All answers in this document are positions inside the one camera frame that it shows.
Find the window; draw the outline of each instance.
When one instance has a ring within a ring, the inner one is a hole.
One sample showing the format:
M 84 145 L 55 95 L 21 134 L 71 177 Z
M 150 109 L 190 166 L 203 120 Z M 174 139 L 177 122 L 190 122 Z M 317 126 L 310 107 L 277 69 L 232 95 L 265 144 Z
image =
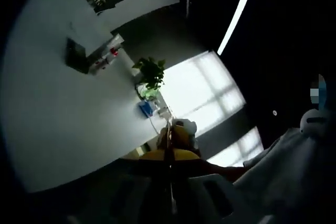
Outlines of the window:
M 264 148 L 257 128 L 253 128 L 237 142 L 222 150 L 207 161 L 225 166 L 243 166 L 243 162 L 257 156 Z
M 214 52 L 206 52 L 165 70 L 161 94 L 176 118 L 197 124 L 196 136 L 239 111 L 245 101 Z

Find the person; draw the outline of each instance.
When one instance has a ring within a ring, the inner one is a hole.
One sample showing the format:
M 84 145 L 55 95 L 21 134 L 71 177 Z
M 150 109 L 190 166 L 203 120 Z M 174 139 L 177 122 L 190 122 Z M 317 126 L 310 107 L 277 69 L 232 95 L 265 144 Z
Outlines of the person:
M 190 177 L 220 174 L 233 183 L 246 173 L 247 167 L 221 167 L 202 159 L 197 146 L 197 140 L 184 127 L 189 120 L 176 120 L 171 129 L 164 127 L 158 140 L 158 149 L 145 153 L 140 157 L 133 175 L 147 177 L 162 176 L 167 172 L 164 167 L 171 166 L 173 179 L 186 179 Z

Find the black wall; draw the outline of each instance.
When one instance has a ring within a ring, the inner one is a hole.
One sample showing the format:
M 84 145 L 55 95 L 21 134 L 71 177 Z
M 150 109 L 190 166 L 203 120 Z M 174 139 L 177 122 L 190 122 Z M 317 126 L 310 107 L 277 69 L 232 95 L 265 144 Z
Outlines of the black wall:
M 221 124 L 197 137 L 203 159 L 209 159 L 228 148 L 247 134 L 254 125 L 246 115 L 244 106 Z
M 134 62 L 152 57 L 166 60 L 165 68 L 172 67 L 206 51 L 189 31 L 176 8 L 177 5 L 160 8 L 122 25 L 112 33 L 120 33 L 125 40 L 123 48 Z
M 193 29 L 217 51 L 239 0 L 191 1 Z M 331 5 L 332 0 L 248 0 L 220 56 L 264 147 L 288 127 L 298 126 L 312 107 L 310 82 L 325 72 L 325 58 L 332 55 Z

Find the wall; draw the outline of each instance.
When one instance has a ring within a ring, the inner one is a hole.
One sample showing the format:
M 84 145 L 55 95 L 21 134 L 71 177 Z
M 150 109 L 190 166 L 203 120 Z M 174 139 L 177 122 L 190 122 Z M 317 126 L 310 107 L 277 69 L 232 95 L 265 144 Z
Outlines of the wall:
M 182 19 L 171 7 L 143 15 L 116 29 L 125 39 L 124 49 L 134 62 L 141 57 L 166 59 L 166 68 L 203 53 L 206 49 L 195 39 Z M 246 108 L 199 136 L 202 157 L 208 159 L 246 134 L 252 125 Z M 156 149 L 157 137 L 148 142 Z
M 93 172 L 156 135 L 123 62 L 79 73 L 65 65 L 67 36 L 90 53 L 111 34 L 85 0 L 29 0 L 8 38 L 1 126 L 28 192 Z
M 165 59 L 166 68 L 206 51 L 173 8 L 163 7 L 121 26 L 124 49 L 136 62 L 142 57 Z
M 178 3 L 180 0 L 124 0 L 115 5 L 115 8 L 105 10 L 99 19 L 106 23 L 110 31 L 123 24 L 138 18 L 163 6 Z
M 253 128 L 246 107 L 197 138 L 202 158 L 209 159 L 228 148 Z

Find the ceiling light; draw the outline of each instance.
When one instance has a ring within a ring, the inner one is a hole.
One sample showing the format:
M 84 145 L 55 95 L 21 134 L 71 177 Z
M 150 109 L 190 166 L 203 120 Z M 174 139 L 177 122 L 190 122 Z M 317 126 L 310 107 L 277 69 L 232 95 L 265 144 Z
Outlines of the ceiling light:
M 235 11 L 235 14 L 233 15 L 233 18 L 232 18 L 232 20 L 231 20 L 231 23 L 230 23 L 230 25 L 229 25 L 229 28 L 227 29 L 226 34 L 225 34 L 225 36 L 224 36 L 224 38 L 223 38 L 223 41 L 222 41 L 222 43 L 221 43 L 221 45 L 219 46 L 219 49 L 218 49 L 218 51 L 217 51 L 218 55 L 221 55 L 221 54 L 222 54 L 222 52 L 223 52 L 223 50 L 224 50 L 224 48 L 225 48 L 227 42 L 229 41 L 229 39 L 230 39 L 230 37 L 231 37 L 231 35 L 232 35 L 232 33 L 233 33 L 233 30 L 235 29 L 235 27 L 236 27 L 236 25 L 237 25 L 237 23 L 238 23 L 238 20 L 239 20 L 239 18 L 240 18 L 240 16 L 241 16 L 241 13 L 242 13 L 243 10 L 244 10 L 244 7 L 245 7 L 245 5 L 246 5 L 246 2 L 247 2 L 247 0 L 239 0 L 239 3 L 238 3 L 238 5 L 237 5 L 237 9 L 236 9 L 236 11 Z

